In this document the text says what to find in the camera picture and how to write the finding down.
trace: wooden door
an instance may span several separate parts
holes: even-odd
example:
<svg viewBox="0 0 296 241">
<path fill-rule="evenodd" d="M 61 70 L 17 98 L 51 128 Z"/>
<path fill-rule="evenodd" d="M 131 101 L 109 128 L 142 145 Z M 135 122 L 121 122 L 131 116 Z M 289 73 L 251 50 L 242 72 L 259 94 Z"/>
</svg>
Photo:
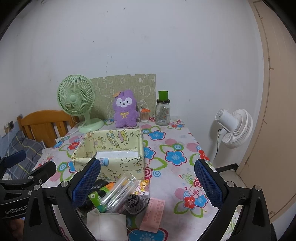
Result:
<svg viewBox="0 0 296 241">
<path fill-rule="evenodd" d="M 247 187 L 262 187 L 272 218 L 296 194 L 296 44 L 265 3 L 255 2 L 254 6 L 268 46 L 269 93 L 258 139 L 239 175 Z"/>
</svg>

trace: black jar lid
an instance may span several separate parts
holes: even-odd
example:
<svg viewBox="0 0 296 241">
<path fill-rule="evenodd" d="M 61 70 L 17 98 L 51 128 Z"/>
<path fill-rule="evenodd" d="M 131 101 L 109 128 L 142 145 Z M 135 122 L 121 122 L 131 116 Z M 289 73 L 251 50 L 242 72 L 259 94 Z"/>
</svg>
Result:
<svg viewBox="0 0 296 241">
<path fill-rule="evenodd" d="M 159 104 L 168 104 L 168 103 L 170 103 L 170 100 L 169 99 L 167 99 L 167 100 L 159 100 L 159 99 L 157 99 L 156 102 L 159 103 Z"/>
</svg>

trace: door frame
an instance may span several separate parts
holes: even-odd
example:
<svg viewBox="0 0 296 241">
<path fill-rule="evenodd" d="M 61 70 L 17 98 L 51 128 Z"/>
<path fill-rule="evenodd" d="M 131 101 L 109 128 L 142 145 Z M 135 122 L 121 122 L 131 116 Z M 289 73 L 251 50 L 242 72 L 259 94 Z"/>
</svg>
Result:
<svg viewBox="0 0 296 241">
<path fill-rule="evenodd" d="M 262 100 L 261 100 L 261 106 L 260 106 L 260 111 L 258 115 L 258 120 L 254 129 L 254 133 L 252 135 L 251 141 L 249 143 L 248 149 L 239 164 L 239 167 L 236 171 L 236 173 L 239 175 L 244 166 L 247 165 L 248 158 L 250 157 L 255 144 L 257 142 L 257 139 L 259 137 L 259 133 L 261 131 L 262 124 L 264 122 L 264 116 L 266 112 L 266 107 L 267 107 L 267 100 L 268 100 L 268 94 L 269 94 L 269 83 L 270 83 L 270 58 L 269 58 L 269 50 L 268 50 L 268 43 L 267 43 L 267 38 L 265 34 L 265 29 L 263 27 L 262 23 L 262 17 L 260 16 L 259 12 L 256 9 L 255 3 L 261 2 L 261 0 L 248 0 L 255 19 L 257 21 L 257 25 L 259 28 L 260 32 L 260 37 L 261 37 L 261 42 L 262 42 L 262 48 L 263 48 L 263 60 L 264 60 L 264 79 L 263 79 L 263 93 L 262 93 Z M 270 218 L 270 222 L 274 222 L 277 218 L 279 218 L 282 214 L 284 214 L 294 203 L 296 202 L 296 195 L 294 195 L 285 206 L 283 206 L 274 216 Z"/>
</svg>

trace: purple plush toy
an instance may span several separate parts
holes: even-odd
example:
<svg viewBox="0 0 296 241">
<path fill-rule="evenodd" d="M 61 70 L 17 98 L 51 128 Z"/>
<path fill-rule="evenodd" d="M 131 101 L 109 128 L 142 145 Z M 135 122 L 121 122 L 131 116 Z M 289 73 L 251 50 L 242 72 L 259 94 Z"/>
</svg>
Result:
<svg viewBox="0 0 296 241">
<path fill-rule="evenodd" d="M 114 120 L 115 126 L 121 127 L 134 127 L 137 125 L 137 118 L 139 113 L 136 111 L 137 101 L 133 96 L 131 90 L 121 91 L 117 97 L 115 97 L 113 103 L 113 109 L 115 111 Z"/>
</svg>

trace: fan stand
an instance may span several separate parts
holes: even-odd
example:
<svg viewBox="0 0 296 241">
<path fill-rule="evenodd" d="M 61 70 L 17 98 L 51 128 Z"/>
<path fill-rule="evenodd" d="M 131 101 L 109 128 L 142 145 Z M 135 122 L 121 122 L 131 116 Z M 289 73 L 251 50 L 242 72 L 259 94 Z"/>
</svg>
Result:
<svg viewBox="0 0 296 241">
<path fill-rule="evenodd" d="M 96 131 L 104 126 L 104 122 L 99 118 L 90 118 L 89 111 L 84 114 L 85 124 L 80 127 L 79 132 L 87 133 L 90 131 Z"/>
</svg>

